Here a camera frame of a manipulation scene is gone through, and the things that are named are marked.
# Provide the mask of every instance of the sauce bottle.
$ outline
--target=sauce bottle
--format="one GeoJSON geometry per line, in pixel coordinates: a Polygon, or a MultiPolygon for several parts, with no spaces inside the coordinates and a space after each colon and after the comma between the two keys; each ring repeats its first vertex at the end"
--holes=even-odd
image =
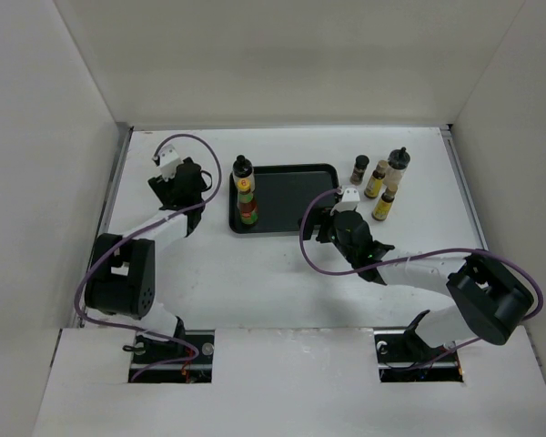
{"type": "Polygon", "coordinates": [[[255,195],[251,191],[251,181],[248,178],[242,178],[238,181],[237,188],[240,221],[243,225],[253,226],[257,223],[258,210],[255,195]]]}
{"type": "Polygon", "coordinates": [[[233,163],[233,180],[235,185],[242,178],[247,178],[251,183],[251,191],[255,191],[255,172],[253,164],[245,158],[245,155],[238,155],[237,160],[233,163]]]}
{"type": "Polygon", "coordinates": [[[382,194],[379,203],[376,204],[374,211],[372,211],[372,217],[378,221],[386,220],[389,215],[390,208],[392,208],[392,202],[394,202],[394,196],[397,194],[399,187],[396,184],[389,184],[386,187],[386,191],[382,194]]]}
{"type": "Polygon", "coordinates": [[[379,196],[380,189],[382,188],[382,179],[384,179],[386,168],[388,166],[389,163],[385,160],[379,161],[376,169],[372,172],[372,176],[370,176],[366,189],[364,190],[364,195],[367,198],[377,198],[379,196]]]}
{"type": "Polygon", "coordinates": [[[392,150],[389,155],[389,167],[386,169],[386,177],[384,183],[399,184],[402,179],[402,175],[406,171],[410,163],[410,155],[407,152],[406,147],[397,148],[392,150]]]}

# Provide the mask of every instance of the wire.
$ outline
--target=wire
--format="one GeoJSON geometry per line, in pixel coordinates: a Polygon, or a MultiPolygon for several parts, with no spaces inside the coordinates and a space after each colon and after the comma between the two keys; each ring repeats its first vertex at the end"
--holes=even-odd
{"type": "MultiPolygon", "coordinates": [[[[306,221],[309,216],[309,213],[313,209],[313,207],[324,197],[334,195],[339,193],[339,189],[330,189],[328,191],[324,191],[323,193],[319,194],[316,198],[314,198],[308,205],[305,214],[303,215],[303,219],[301,220],[301,226],[299,227],[299,248],[301,249],[301,254],[303,255],[303,258],[305,261],[309,264],[311,268],[313,268],[317,273],[321,273],[322,275],[329,275],[329,276],[346,276],[346,275],[353,275],[356,273],[361,273],[362,271],[367,271],[371,269],[377,269],[378,267],[385,267],[392,264],[397,264],[399,262],[408,262],[408,261],[414,261],[417,259],[425,259],[434,257],[437,255],[444,255],[447,253],[471,253],[476,255],[481,255],[483,257],[487,257],[490,259],[495,259],[502,264],[514,269],[518,273],[520,273],[534,288],[534,291],[536,292],[536,308],[530,312],[526,317],[523,318],[523,320],[529,320],[532,317],[535,317],[540,313],[542,308],[544,307],[544,295],[542,294],[542,290],[540,288],[540,285],[538,285],[538,282],[524,269],[522,269],[520,266],[516,265],[515,263],[511,262],[509,259],[506,259],[504,257],[501,257],[500,255],[495,255],[493,253],[488,252],[487,250],[482,249],[467,249],[467,248],[451,248],[451,249],[441,249],[441,250],[433,250],[432,252],[426,252],[426,253],[420,253],[418,255],[413,255],[412,257],[404,257],[404,258],[396,258],[396,259],[389,259],[388,261],[381,261],[377,262],[376,264],[370,264],[369,266],[361,267],[359,269],[353,269],[353,270],[346,270],[346,271],[328,271],[324,269],[320,269],[318,266],[316,266],[311,259],[309,259],[308,254],[306,253],[306,248],[304,244],[304,231],[306,226],[306,221]]],[[[438,355],[434,359],[423,362],[421,364],[413,365],[409,368],[407,368],[407,371],[413,371],[416,369],[422,369],[424,367],[430,366],[432,363],[440,360],[443,357],[446,357],[452,353],[455,353],[457,350],[464,348],[465,346],[469,346],[470,344],[473,344],[476,341],[481,340],[480,338],[471,339],[464,341],[463,343],[457,345],[455,348],[449,349],[446,352],[443,352],[441,355],[438,355]]]]}
{"type": "MultiPolygon", "coordinates": [[[[188,354],[192,356],[192,350],[188,350],[188,354]]],[[[192,366],[192,361],[186,361],[182,364],[182,369],[180,369],[182,375],[186,377],[186,384],[190,382],[190,366],[192,366]]]]}
{"type": "Polygon", "coordinates": [[[149,370],[149,369],[151,369],[153,367],[156,367],[157,365],[160,365],[160,364],[168,364],[168,363],[181,362],[181,361],[192,361],[200,354],[200,352],[198,351],[198,348],[196,346],[194,346],[193,344],[191,344],[191,343],[189,343],[187,341],[178,339],[176,337],[171,337],[169,335],[160,334],[158,332],[145,330],[145,329],[140,328],[138,326],[128,325],[128,324],[125,324],[125,323],[114,323],[112,321],[93,319],[92,317],[89,317],[86,314],[86,312],[81,308],[81,298],[83,297],[83,289],[85,288],[85,285],[87,284],[87,282],[93,277],[93,275],[95,274],[97,269],[99,269],[99,267],[101,267],[101,265],[107,259],[109,259],[115,253],[116,250],[118,250],[119,248],[121,248],[122,246],[127,244],[130,240],[134,239],[138,235],[141,235],[144,232],[148,232],[151,229],[157,228],[161,224],[165,223],[166,221],[169,221],[169,220],[173,219],[174,217],[177,217],[177,216],[179,216],[181,214],[185,214],[185,213],[187,213],[189,211],[192,211],[194,209],[204,207],[208,202],[210,202],[217,195],[218,191],[220,190],[220,185],[222,183],[222,169],[220,167],[220,161],[218,161],[217,154],[212,149],[212,147],[204,139],[202,139],[200,137],[197,137],[197,136],[191,135],[191,134],[171,135],[170,137],[164,139],[164,141],[162,141],[160,143],[160,145],[157,147],[156,152],[154,153],[154,158],[157,156],[159,151],[162,149],[162,147],[168,141],[170,141],[172,139],[176,139],[176,138],[192,138],[192,139],[198,141],[199,143],[201,143],[202,145],[204,145],[204,147],[206,147],[208,149],[208,151],[212,155],[212,158],[215,160],[215,164],[217,165],[218,182],[217,182],[217,186],[216,186],[215,190],[212,192],[212,194],[210,196],[208,196],[208,198],[206,200],[203,200],[202,202],[197,203],[196,205],[193,205],[191,207],[186,207],[186,208],[182,208],[182,209],[180,209],[178,211],[175,211],[173,214],[170,214],[169,216],[167,216],[167,218],[161,219],[161,220],[159,220],[157,222],[154,222],[154,223],[152,223],[150,225],[147,225],[147,226],[145,226],[145,227],[143,227],[141,229],[138,229],[138,230],[132,232],[131,234],[129,234],[128,236],[123,237],[121,240],[119,240],[111,249],[109,249],[106,253],[104,253],[103,256],[101,256],[101,258],[99,258],[89,268],[89,270],[86,272],[85,276],[81,279],[81,281],[79,282],[79,285],[76,288],[75,298],[74,298],[74,301],[73,301],[73,306],[75,307],[75,312],[84,321],[94,323],[95,325],[108,326],[108,327],[112,327],[112,328],[121,328],[121,329],[124,329],[124,330],[133,330],[135,332],[145,331],[146,335],[151,335],[151,336],[154,336],[154,337],[158,337],[159,339],[162,339],[162,340],[173,341],[174,343],[178,343],[178,344],[181,344],[181,345],[185,346],[186,348],[188,348],[190,351],[193,352],[191,357],[175,358],[175,359],[172,359],[172,360],[163,360],[163,361],[158,361],[158,362],[153,362],[151,364],[148,364],[146,367],[143,367],[142,369],[140,369],[139,371],[134,373],[134,375],[131,377],[131,381],[133,381],[135,378],[137,378],[139,375],[141,375],[144,371],[147,371],[147,370],[149,370]]]}

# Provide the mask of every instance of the white bracket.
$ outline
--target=white bracket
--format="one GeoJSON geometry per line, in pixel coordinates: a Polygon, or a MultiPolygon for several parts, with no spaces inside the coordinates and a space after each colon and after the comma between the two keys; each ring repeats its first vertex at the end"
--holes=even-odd
{"type": "Polygon", "coordinates": [[[152,239],[156,242],[156,255],[168,248],[178,239],[184,239],[187,235],[188,217],[186,214],[180,214],[174,218],[169,218],[175,211],[161,210],[156,215],[145,221],[141,225],[134,229],[130,229],[124,232],[123,235],[129,235],[138,229],[142,229],[146,226],[156,223],[160,220],[164,220],[161,225],[144,232],[136,237],[136,239],[152,239]]]}
{"type": "Polygon", "coordinates": [[[449,341],[472,339],[475,334],[456,305],[438,311],[431,311],[415,329],[417,335],[431,348],[437,348],[449,341]]]}
{"type": "Polygon", "coordinates": [[[330,215],[334,215],[335,212],[342,211],[355,211],[360,203],[360,194],[354,187],[342,187],[339,194],[342,195],[342,199],[331,210],[330,215]]]}
{"type": "Polygon", "coordinates": [[[165,181],[173,178],[176,175],[176,167],[182,164],[182,159],[180,159],[176,149],[171,144],[163,146],[157,158],[159,159],[158,166],[162,173],[162,179],[165,181]]]}

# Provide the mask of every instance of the yellow label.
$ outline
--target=yellow label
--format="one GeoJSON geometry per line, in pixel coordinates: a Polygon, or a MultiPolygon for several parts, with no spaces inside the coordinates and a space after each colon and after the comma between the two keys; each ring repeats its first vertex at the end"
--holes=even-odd
{"type": "Polygon", "coordinates": [[[374,208],[372,217],[374,217],[376,220],[384,220],[388,216],[391,207],[392,202],[389,203],[380,199],[379,203],[377,203],[376,207],[374,208]]]}
{"type": "Polygon", "coordinates": [[[366,194],[366,196],[369,198],[377,198],[381,188],[382,179],[375,179],[374,177],[371,177],[366,189],[364,190],[364,194],[366,194]]]}
{"type": "Polygon", "coordinates": [[[237,182],[237,188],[240,191],[247,191],[248,189],[251,188],[251,181],[247,178],[239,179],[237,182]]]}

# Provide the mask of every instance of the small bottle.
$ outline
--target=small bottle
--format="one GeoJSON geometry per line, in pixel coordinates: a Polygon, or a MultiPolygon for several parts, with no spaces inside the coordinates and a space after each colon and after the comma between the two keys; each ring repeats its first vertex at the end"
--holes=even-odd
{"type": "Polygon", "coordinates": [[[386,168],[389,166],[389,163],[384,159],[379,161],[376,169],[372,172],[368,185],[364,190],[364,195],[367,198],[377,198],[382,188],[382,179],[384,179],[386,168]]]}
{"type": "Polygon", "coordinates": [[[248,178],[242,178],[238,181],[237,188],[240,221],[243,225],[252,226],[257,223],[258,210],[255,195],[251,191],[251,181],[248,178]]]}
{"type": "Polygon", "coordinates": [[[354,164],[354,170],[352,176],[349,177],[349,181],[354,185],[360,185],[366,172],[370,159],[366,155],[358,155],[356,157],[356,164],[354,164]]]}
{"type": "Polygon", "coordinates": [[[406,147],[392,150],[389,155],[389,167],[386,169],[386,177],[384,183],[399,184],[404,175],[405,170],[409,166],[410,155],[406,147]]]}
{"type": "Polygon", "coordinates": [[[379,203],[376,204],[374,211],[372,211],[372,217],[378,221],[386,220],[389,215],[390,208],[392,208],[392,202],[394,196],[397,194],[399,187],[396,184],[389,184],[386,187],[386,191],[382,194],[379,203]]]}
{"type": "Polygon", "coordinates": [[[251,191],[255,191],[255,172],[253,164],[245,158],[245,155],[238,155],[237,160],[233,164],[233,180],[235,185],[242,178],[247,178],[251,183],[251,191]]]}

